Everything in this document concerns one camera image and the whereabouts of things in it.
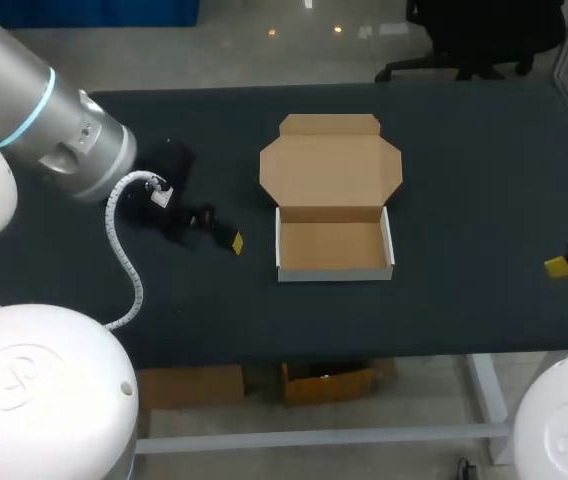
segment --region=floor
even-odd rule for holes
[[[421,56],[425,32],[404,21],[404,0],[202,0],[200,24],[186,29],[22,30],[15,35],[68,81],[87,91],[371,82],[386,62]],[[548,75],[556,56],[539,56]],[[512,74],[512,65],[501,67]],[[451,72],[415,72],[409,79]],[[514,404],[542,353],[494,356]],[[154,411],[154,437],[291,429],[412,426],[479,420],[464,360],[398,359],[399,379],[370,398],[285,409],[249,395],[237,406]],[[222,478],[450,480],[457,459],[481,465],[484,480],[514,480],[492,467],[480,441],[159,455],[140,462],[137,480]]]
[[[543,353],[496,354],[507,403],[514,404]],[[325,428],[463,424],[481,420],[463,357],[397,359],[398,379],[379,379],[374,395],[342,404],[284,408],[248,395],[234,406],[153,411],[150,436],[254,433]],[[482,480],[516,480],[512,467],[490,466],[485,442],[299,447],[145,457],[136,480],[291,479],[452,480],[458,458],[480,466]]]
[[[404,0],[202,0],[194,28],[14,33],[87,91],[357,83],[429,51],[404,10]],[[548,74],[554,58],[540,55],[535,72]]]

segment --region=blue led ring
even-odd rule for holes
[[[44,110],[44,107],[48,103],[48,100],[51,98],[51,94],[53,93],[53,88],[55,87],[55,70],[53,70],[50,67],[49,70],[51,73],[48,80],[48,85],[46,86],[46,90],[44,90],[44,94],[40,99],[40,103],[37,104],[35,109],[26,118],[26,120],[22,122],[22,124],[17,128],[17,130],[15,130],[11,135],[9,135],[0,142],[0,148],[6,147],[7,145],[10,145],[15,140],[20,138],[22,134],[29,129],[29,127],[33,124],[33,122],[37,120],[37,117],[39,117],[40,113],[42,113],[42,110]]]

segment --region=box flap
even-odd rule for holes
[[[280,124],[280,135],[379,135],[380,122],[371,114],[292,113]]]
[[[260,183],[281,207],[382,206],[402,183],[401,153],[372,115],[289,115],[260,154]]]

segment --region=table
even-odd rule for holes
[[[397,82],[95,99],[133,130],[141,150],[169,139],[191,146],[199,161],[188,197],[215,203],[245,237],[236,258],[211,241],[189,252],[120,226],[146,290],[138,318],[116,332],[136,368],[568,350],[568,281],[550,281],[543,269],[568,240],[568,111],[551,85]],[[402,150],[403,191],[389,212],[392,281],[276,283],[273,206],[258,187],[258,159],[291,112],[373,113]],[[0,236],[0,303],[61,305],[104,323],[123,314],[132,291],[109,250],[103,209],[16,177],[18,210]],[[470,359],[488,425],[203,442],[508,437],[512,417],[490,357]],[[138,449],[202,445],[171,440]],[[498,447],[496,457],[506,451]]]

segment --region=chair base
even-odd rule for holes
[[[515,66],[515,73],[521,77],[528,75],[533,70],[534,61],[533,55],[523,58]],[[447,61],[445,55],[432,54],[426,57],[411,58],[386,64],[386,66],[375,75],[375,83],[390,82],[394,70],[418,70],[422,68],[457,68],[458,72],[455,81],[470,80],[475,75],[484,80],[504,79],[504,76],[495,70],[491,64],[453,65]]]

